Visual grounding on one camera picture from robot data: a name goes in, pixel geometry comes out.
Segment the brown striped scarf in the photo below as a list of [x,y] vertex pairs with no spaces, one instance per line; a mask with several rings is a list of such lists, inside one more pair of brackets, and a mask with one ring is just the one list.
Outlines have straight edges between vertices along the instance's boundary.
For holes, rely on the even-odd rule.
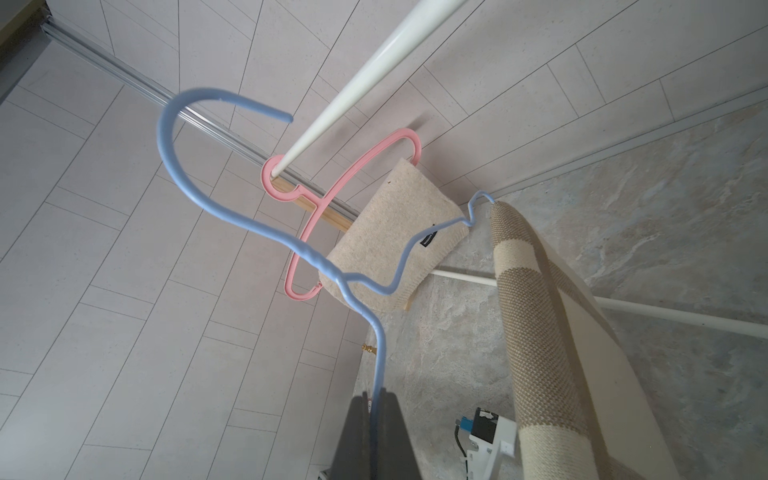
[[527,479],[676,479],[646,394],[586,283],[528,220],[490,210]]

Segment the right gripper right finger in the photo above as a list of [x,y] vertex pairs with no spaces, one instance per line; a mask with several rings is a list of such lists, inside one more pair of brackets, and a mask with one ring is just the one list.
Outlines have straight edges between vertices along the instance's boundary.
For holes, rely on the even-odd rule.
[[380,396],[380,478],[422,479],[398,398],[385,389]]

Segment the light blue wire hanger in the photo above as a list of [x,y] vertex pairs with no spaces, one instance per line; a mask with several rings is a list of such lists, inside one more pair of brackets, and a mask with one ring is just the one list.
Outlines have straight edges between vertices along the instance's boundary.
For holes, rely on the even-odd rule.
[[[156,129],[158,151],[176,185],[191,201],[210,215],[282,244],[319,272],[327,275],[340,288],[343,298],[350,307],[370,324],[375,333],[378,352],[384,355],[386,353],[384,327],[380,319],[354,296],[350,285],[359,283],[378,294],[394,293],[401,282],[409,254],[416,243],[429,234],[447,229],[455,224],[463,224],[467,227],[474,226],[476,223],[474,203],[477,198],[472,197],[469,201],[469,215],[467,217],[460,216],[416,233],[405,245],[397,264],[394,279],[390,284],[378,284],[361,273],[345,273],[308,243],[220,205],[203,194],[190,180],[177,158],[172,130],[179,114],[189,105],[209,100],[231,103],[286,123],[292,121],[292,116],[286,112],[221,89],[194,88],[179,93],[164,107]],[[375,363],[372,397],[368,398],[362,394],[355,397],[350,404],[348,418],[345,421],[342,437],[331,467],[333,479],[383,479],[388,468],[386,459],[395,451],[393,447],[387,446],[386,435],[395,431],[400,431],[403,434],[400,445],[403,449],[402,457],[410,459],[414,457],[397,397],[387,392],[383,387],[385,362],[386,359],[381,356]]]

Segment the beige scarf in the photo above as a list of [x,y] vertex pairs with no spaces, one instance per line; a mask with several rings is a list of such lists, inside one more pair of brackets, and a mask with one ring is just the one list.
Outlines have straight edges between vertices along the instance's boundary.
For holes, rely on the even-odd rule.
[[[402,159],[327,259],[343,272],[361,273],[387,286],[411,238],[434,225],[464,217],[461,209],[414,165]],[[351,291],[377,315],[403,309],[417,287],[468,235],[458,222],[417,240],[396,291],[378,294],[360,283]]]

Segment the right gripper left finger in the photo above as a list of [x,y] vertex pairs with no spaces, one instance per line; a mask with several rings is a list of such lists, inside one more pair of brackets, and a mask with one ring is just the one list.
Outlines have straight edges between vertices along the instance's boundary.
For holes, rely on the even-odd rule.
[[365,392],[352,398],[330,467],[330,480],[370,478],[370,412]]

